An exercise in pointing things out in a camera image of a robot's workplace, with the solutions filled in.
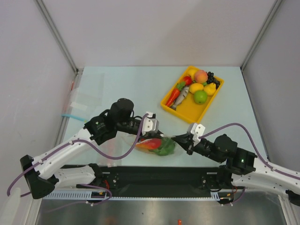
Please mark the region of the toy red pepper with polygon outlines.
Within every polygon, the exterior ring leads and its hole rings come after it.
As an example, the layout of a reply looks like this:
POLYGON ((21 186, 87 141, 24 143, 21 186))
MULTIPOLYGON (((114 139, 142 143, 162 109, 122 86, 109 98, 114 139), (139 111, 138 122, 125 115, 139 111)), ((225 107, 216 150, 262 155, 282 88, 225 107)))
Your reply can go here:
POLYGON ((160 147, 161 143, 162 143, 161 139, 152 138, 152 139, 142 140, 141 142, 137 143, 135 146, 140 149, 154 150, 160 147))

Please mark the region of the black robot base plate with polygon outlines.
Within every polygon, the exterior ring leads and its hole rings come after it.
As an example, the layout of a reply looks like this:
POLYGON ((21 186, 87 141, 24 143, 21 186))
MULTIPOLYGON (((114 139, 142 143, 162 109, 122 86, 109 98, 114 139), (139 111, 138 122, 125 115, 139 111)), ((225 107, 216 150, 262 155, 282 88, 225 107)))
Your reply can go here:
POLYGON ((136 190, 146 193, 154 190, 178 191, 237 191, 242 187, 229 186, 224 189, 208 189, 207 175, 215 175, 217 167, 100 167, 91 185, 108 188, 110 191, 136 190))

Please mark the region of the toy napa cabbage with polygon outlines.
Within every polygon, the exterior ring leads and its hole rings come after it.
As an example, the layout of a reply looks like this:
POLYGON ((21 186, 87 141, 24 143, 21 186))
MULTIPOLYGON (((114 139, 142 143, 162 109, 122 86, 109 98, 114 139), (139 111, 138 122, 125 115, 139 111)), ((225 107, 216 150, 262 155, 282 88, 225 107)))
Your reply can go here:
POLYGON ((158 156, 168 156, 174 153, 176 143, 169 138, 162 139, 161 145, 154 149, 154 153, 158 156))

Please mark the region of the white-dotted zip top bag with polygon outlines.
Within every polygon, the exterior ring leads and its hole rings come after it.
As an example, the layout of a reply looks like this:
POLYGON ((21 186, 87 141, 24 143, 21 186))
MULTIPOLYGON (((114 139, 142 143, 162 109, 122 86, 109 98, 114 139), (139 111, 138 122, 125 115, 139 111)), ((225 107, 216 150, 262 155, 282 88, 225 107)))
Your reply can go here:
POLYGON ((140 152, 156 157, 177 157, 183 153, 183 149, 170 137, 151 138, 140 140, 135 145, 133 152, 140 152))

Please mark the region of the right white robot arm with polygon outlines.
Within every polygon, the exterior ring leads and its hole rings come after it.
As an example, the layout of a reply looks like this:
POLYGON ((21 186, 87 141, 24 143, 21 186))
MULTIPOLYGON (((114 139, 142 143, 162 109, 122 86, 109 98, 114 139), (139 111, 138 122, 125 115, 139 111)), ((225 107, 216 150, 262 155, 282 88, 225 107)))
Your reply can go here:
POLYGON ((194 138, 191 134, 171 139, 187 154, 197 153, 221 164, 215 175, 204 177, 208 189, 224 189, 229 186, 257 188, 286 196, 290 203, 299 206, 299 172, 280 171, 255 153, 238 147, 227 135, 218 136, 213 142, 205 138, 194 138))

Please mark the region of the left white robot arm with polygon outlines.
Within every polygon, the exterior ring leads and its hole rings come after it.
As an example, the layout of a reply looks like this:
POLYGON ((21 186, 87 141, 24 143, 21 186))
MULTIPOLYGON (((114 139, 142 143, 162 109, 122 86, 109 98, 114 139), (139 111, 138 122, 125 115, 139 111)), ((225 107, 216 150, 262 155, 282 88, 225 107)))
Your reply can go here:
POLYGON ((159 122, 151 112, 134 118, 134 103, 126 98, 118 99, 110 109, 103 111, 86 122, 72 138, 37 157, 25 155, 20 159, 23 174, 33 199, 41 199, 55 188, 70 185, 91 185, 97 188, 103 183, 103 175, 94 165, 83 167, 83 172, 61 172, 60 168, 68 161, 82 154, 88 147, 101 156, 120 160, 128 156, 141 139, 163 138, 159 131, 159 122), (110 156, 98 147, 116 137, 118 132, 135 135, 130 149, 121 156, 110 156))

